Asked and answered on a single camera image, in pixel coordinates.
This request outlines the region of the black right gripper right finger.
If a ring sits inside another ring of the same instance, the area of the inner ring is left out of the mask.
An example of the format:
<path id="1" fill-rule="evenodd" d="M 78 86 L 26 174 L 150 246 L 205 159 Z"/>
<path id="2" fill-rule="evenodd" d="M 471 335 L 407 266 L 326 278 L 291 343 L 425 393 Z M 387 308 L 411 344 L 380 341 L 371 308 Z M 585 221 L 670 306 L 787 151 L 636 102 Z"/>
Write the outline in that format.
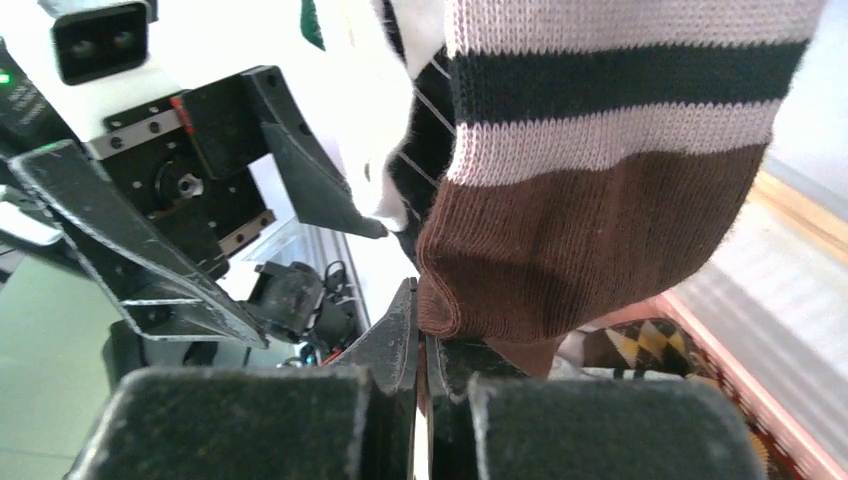
<path id="1" fill-rule="evenodd" d="M 762 479 L 736 408 L 686 380 L 532 379 L 480 342 L 426 341 L 435 479 Z"/>

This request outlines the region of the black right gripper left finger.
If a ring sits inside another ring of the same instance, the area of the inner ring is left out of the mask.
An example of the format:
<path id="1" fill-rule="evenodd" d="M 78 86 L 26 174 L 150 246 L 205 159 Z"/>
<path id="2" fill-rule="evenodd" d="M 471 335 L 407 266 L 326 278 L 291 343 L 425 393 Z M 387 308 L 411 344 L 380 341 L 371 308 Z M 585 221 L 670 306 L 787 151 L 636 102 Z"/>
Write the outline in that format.
<path id="1" fill-rule="evenodd" d="M 69 477 L 412 478 L 416 286 L 326 366 L 129 373 Z"/>

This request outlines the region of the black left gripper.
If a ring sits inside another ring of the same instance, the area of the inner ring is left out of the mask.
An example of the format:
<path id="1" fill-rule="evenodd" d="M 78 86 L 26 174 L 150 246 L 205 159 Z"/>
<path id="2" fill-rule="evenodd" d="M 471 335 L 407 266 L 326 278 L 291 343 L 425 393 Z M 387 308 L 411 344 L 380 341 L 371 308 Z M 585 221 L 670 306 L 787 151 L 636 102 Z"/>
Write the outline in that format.
<path id="1" fill-rule="evenodd" d="M 248 168 L 268 147 L 301 223 L 388 235 L 354 207 L 276 66 L 166 95 L 103 124 L 106 133 L 86 148 L 105 170 L 70 140 L 7 165 L 145 338 L 268 347 L 261 327 L 212 279 L 275 220 Z"/>

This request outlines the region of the dark brown yellow argyle sock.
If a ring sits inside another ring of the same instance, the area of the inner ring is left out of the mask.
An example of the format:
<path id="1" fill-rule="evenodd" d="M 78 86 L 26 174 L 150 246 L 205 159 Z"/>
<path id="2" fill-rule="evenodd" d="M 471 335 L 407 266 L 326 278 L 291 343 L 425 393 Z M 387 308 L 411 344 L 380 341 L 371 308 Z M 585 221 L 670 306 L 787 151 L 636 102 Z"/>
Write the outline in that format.
<path id="1" fill-rule="evenodd" d="M 603 327 L 586 333 L 582 347 L 583 366 L 591 373 L 626 380 L 687 380 L 716 388 L 743 415 L 751 444 L 767 476 L 800 477 L 794 461 L 755 418 L 738 390 L 673 320 L 642 319 Z"/>

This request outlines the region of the black white striped sock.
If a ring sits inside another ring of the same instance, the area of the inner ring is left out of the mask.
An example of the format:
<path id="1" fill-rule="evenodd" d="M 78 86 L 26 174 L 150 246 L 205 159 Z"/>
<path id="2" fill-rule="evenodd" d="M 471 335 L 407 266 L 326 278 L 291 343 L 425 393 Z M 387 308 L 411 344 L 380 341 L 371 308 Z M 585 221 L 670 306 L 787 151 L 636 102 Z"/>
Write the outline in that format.
<path id="1" fill-rule="evenodd" d="M 401 249 L 417 265 L 416 243 L 427 220 L 439 180 L 446 171 L 455 141 L 455 117 L 444 48 L 427 56 L 413 80 L 416 97 L 411 134 L 391 162 L 392 180 L 404 201 L 407 226 L 395 234 Z"/>

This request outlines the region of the green dotted sock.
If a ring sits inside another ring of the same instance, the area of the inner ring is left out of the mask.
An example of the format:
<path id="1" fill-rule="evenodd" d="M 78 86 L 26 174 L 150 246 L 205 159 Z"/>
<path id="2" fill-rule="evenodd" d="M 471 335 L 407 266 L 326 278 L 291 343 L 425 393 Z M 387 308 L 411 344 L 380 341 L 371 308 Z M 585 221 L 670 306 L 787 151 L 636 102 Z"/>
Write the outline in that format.
<path id="1" fill-rule="evenodd" d="M 304 39 L 321 51 L 325 50 L 314 0 L 302 0 L 300 7 L 300 32 Z"/>

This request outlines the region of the brown sock striped cuff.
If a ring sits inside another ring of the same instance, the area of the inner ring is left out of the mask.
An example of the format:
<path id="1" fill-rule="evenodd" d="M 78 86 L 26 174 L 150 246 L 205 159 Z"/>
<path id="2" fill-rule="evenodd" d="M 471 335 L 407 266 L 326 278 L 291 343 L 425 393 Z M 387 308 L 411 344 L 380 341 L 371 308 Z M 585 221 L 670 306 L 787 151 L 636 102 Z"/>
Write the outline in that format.
<path id="1" fill-rule="evenodd" d="M 820 1 L 454 1 L 456 142 L 418 324 L 521 349 L 696 272 L 735 220 Z"/>

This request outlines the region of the pink plastic basket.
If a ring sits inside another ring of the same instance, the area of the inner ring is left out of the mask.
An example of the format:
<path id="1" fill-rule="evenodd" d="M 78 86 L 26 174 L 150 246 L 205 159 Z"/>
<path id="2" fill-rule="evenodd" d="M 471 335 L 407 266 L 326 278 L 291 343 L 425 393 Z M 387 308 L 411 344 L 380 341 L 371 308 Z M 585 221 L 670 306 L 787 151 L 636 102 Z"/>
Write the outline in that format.
<path id="1" fill-rule="evenodd" d="M 693 305 L 667 291 L 659 296 L 638 302 L 589 323 L 591 330 L 620 323 L 665 318 L 671 319 L 688 332 L 703 354 L 725 374 L 741 398 L 751 407 L 756 419 L 774 436 L 777 444 L 795 463 L 798 479 L 845 479 L 847 468 L 837 461 L 834 453 L 824 448 L 821 440 L 813 438 L 809 428 L 803 427 L 788 410 L 788 403 L 780 401 L 766 389 L 763 380 L 755 378 L 739 356 L 724 346 L 715 329 L 707 325 L 709 311 L 697 313 Z"/>

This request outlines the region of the wooden hanger stand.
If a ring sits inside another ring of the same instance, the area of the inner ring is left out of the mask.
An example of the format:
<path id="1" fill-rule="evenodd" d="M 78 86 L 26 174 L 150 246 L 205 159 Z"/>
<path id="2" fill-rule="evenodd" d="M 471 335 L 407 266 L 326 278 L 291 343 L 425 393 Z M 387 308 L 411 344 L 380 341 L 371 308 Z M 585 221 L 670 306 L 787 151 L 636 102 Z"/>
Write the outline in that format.
<path id="1" fill-rule="evenodd" d="M 761 170 L 748 199 L 775 213 L 805 240 L 847 265 L 847 222 Z"/>

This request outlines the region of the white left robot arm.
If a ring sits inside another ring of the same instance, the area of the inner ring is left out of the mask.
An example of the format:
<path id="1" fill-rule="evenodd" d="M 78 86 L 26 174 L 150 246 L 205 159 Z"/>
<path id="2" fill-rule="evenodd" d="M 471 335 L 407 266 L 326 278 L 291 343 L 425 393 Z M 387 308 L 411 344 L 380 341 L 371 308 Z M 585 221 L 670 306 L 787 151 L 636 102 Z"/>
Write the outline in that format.
<path id="1" fill-rule="evenodd" d="M 274 216 L 250 165 L 275 160 L 297 219 L 380 238 L 309 131 L 282 72 L 261 65 L 139 104 L 80 141 L 8 51 L 1 54 L 1 176 L 12 205 L 47 231 L 14 236 L 25 252 L 99 285 L 138 337 L 152 341 L 306 340 L 330 302 L 328 272 L 301 262 L 257 267 L 248 298 L 221 286 L 230 257 Z"/>

